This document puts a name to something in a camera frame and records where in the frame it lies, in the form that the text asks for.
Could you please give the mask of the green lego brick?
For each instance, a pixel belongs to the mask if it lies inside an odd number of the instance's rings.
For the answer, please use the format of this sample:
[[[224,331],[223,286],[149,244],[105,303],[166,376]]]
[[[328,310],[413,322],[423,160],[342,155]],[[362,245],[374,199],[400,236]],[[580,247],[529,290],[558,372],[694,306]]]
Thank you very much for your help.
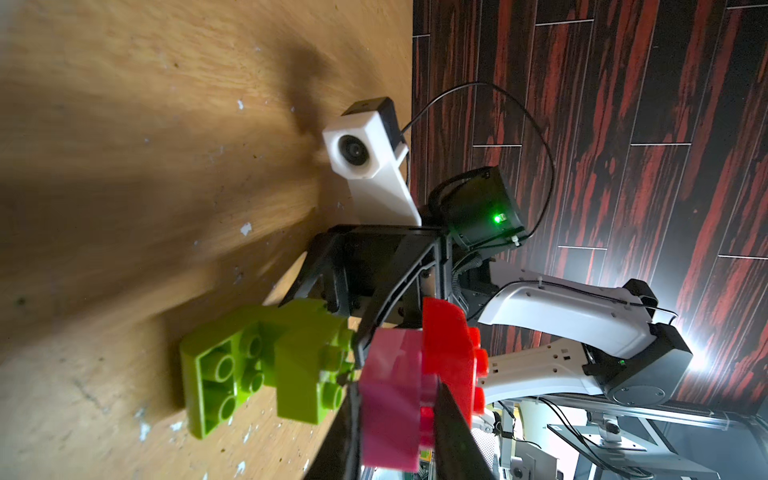
[[[258,327],[260,369],[276,391],[277,415],[320,424],[343,400],[337,377],[351,366],[354,336],[347,320],[329,313],[321,300],[297,299],[266,306]]]
[[[245,306],[206,323],[181,341],[188,428],[209,436],[263,387],[276,385],[272,306]]]

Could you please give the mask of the red lego brick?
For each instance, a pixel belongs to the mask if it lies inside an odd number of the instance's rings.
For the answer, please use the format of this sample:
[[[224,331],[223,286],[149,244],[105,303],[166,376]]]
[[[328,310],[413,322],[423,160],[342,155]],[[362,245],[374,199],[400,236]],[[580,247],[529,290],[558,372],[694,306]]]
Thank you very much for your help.
[[[478,385],[489,373],[489,356],[481,347],[480,331],[468,325],[464,311],[436,298],[422,309],[423,371],[436,375],[450,390],[468,424],[483,412],[485,394]]]

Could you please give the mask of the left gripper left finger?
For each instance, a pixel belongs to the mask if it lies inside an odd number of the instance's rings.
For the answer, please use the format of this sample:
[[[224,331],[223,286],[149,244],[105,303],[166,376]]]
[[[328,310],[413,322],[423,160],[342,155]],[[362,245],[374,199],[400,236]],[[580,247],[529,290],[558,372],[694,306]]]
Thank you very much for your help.
[[[358,480],[361,468],[362,396],[358,384],[348,385],[346,397],[304,480]]]

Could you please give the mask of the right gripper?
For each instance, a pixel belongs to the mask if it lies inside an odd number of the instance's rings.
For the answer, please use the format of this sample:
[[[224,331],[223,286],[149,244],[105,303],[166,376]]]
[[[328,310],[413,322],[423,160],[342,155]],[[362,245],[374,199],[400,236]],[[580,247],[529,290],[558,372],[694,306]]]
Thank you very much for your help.
[[[312,239],[281,305],[312,297],[321,282],[318,296],[330,313],[362,319],[354,341],[355,362],[362,366],[384,322],[422,325],[428,296],[458,304],[470,330],[479,335],[478,306],[458,296],[460,277],[479,266],[477,254],[462,251],[439,227],[337,225]]]

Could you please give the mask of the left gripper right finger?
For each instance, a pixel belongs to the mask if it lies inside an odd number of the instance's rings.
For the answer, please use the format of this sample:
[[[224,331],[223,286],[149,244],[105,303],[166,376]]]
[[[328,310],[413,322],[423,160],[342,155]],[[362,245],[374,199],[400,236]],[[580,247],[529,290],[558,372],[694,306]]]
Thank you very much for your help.
[[[449,388],[442,383],[438,384],[434,415],[437,478],[493,480],[495,476],[477,446],[470,427]]]

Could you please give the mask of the pink lego brick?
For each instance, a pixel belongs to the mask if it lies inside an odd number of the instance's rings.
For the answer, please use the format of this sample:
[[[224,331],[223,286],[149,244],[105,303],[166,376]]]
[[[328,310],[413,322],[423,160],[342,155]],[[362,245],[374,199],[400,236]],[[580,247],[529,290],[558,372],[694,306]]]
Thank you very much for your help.
[[[422,358],[422,331],[375,333],[358,381],[364,466],[418,471],[421,409],[434,405],[437,387],[436,377],[423,373]]]

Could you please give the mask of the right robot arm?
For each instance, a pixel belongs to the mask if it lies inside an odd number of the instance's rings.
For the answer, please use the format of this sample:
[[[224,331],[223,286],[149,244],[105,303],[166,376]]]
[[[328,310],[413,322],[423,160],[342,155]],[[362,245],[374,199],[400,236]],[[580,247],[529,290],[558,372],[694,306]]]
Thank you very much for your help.
[[[560,393],[654,406],[679,387],[693,354],[643,281],[585,285],[494,257],[527,233],[500,172],[481,167],[430,194],[421,227],[338,225],[317,235],[288,300],[316,283],[328,310],[362,321],[356,361],[372,357],[394,312],[425,340],[426,366],[470,366],[489,402]]]

